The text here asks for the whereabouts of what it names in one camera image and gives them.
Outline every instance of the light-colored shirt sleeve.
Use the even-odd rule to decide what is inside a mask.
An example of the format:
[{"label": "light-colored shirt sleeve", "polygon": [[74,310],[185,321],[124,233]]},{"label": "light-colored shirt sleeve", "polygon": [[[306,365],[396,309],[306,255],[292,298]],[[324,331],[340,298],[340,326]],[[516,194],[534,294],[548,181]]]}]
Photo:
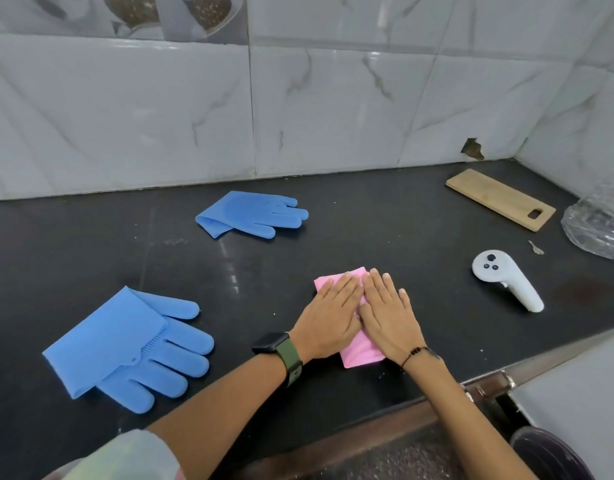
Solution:
[{"label": "light-colored shirt sleeve", "polygon": [[[54,476],[62,468],[47,478]],[[64,480],[184,480],[167,444],[148,431],[134,429],[114,438],[66,472]]]}]

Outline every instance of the person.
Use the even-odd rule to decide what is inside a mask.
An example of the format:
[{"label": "person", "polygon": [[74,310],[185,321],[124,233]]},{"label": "person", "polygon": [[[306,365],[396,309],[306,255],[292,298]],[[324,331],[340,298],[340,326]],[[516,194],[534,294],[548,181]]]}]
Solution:
[{"label": "person", "polygon": [[[360,305],[365,295],[367,302]],[[418,384],[454,444],[472,480],[535,480],[433,353],[416,321],[407,292],[376,269],[362,280],[329,280],[289,332],[303,364],[347,347],[360,329],[386,358]],[[207,479],[257,409],[287,380],[276,353],[255,355],[206,387],[146,431],[118,436],[80,461],[67,480],[95,478]]]}]

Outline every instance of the blue silicone glove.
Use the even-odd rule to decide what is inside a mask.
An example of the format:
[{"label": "blue silicone glove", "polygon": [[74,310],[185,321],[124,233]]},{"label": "blue silicone glove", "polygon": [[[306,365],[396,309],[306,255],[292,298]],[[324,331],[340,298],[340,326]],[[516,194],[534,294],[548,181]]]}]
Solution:
[{"label": "blue silicone glove", "polygon": [[178,397],[187,381],[171,369],[191,377],[207,373],[202,355],[213,349],[211,336],[170,318],[189,320],[199,312],[192,301],[125,287],[42,354],[72,399],[98,387],[144,413],[154,403],[144,386]]},{"label": "blue silicone glove", "polygon": [[273,227],[298,228],[307,220],[309,212],[294,209],[296,205],[295,198],[282,195],[231,191],[195,221],[214,239],[232,228],[271,239],[275,235]]}]

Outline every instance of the plastic bottle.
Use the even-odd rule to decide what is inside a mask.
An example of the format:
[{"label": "plastic bottle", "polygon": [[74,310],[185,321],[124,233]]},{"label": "plastic bottle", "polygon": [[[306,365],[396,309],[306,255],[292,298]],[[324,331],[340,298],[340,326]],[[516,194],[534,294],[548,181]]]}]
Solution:
[{"label": "plastic bottle", "polygon": [[614,170],[590,195],[565,210],[561,224],[579,248],[614,259]]}]

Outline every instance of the black watch face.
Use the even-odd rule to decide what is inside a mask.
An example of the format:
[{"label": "black watch face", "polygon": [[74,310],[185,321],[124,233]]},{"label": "black watch face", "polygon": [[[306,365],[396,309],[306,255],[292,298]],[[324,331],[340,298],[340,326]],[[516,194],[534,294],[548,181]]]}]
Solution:
[{"label": "black watch face", "polygon": [[275,348],[289,337],[286,331],[273,331],[255,341],[251,349],[255,353],[274,352]]}]

